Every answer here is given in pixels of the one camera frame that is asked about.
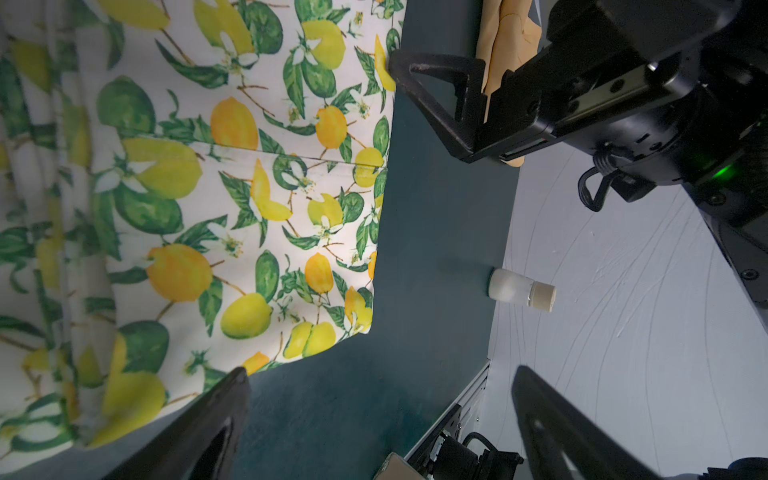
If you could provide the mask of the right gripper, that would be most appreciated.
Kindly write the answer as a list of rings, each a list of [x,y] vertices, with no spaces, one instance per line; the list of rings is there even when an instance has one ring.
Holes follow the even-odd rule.
[[[739,1],[560,1],[548,45],[501,76],[483,123],[482,60],[396,50],[388,71],[461,161],[568,143],[709,164],[732,153],[739,133],[721,124],[725,104],[711,92],[708,48],[742,8]]]

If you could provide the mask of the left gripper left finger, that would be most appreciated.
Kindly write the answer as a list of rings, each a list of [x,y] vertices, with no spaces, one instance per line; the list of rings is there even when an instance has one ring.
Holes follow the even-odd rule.
[[[250,387],[232,370],[108,479],[228,479],[248,420]]]

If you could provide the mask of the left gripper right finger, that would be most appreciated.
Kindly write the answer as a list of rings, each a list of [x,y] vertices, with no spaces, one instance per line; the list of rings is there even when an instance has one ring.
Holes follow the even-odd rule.
[[[531,368],[517,368],[511,387],[520,435],[535,479],[657,479]]]

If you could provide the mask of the yellow skirt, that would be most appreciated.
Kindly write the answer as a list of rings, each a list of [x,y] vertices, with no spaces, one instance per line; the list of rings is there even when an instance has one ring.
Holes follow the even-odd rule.
[[[507,71],[515,71],[537,53],[542,27],[530,18],[533,0],[484,0],[476,58],[485,63],[482,93],[491,100]]]

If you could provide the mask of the green floral skirt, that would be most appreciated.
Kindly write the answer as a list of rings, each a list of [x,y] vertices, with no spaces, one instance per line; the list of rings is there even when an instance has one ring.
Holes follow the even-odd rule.
[[[373,321],[402,1],[1,5],[1,471]]]

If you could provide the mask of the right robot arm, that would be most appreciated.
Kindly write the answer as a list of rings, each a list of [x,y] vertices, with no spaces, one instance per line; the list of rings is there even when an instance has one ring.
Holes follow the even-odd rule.
[[[592,211],[681,185],[765,315],[766,3],[560,1],[547,40],[488,95],[479,59],[397,50],[388,70],[466,163],[567,144],[592,159]]]

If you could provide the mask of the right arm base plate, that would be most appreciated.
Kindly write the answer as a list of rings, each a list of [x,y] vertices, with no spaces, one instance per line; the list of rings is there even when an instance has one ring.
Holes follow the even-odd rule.
[[[407,464],[431,479],[513,479],[523,457],[498,450],[477,432],[459,440],[461,413],[460,404],[449,408],[406,456]]]

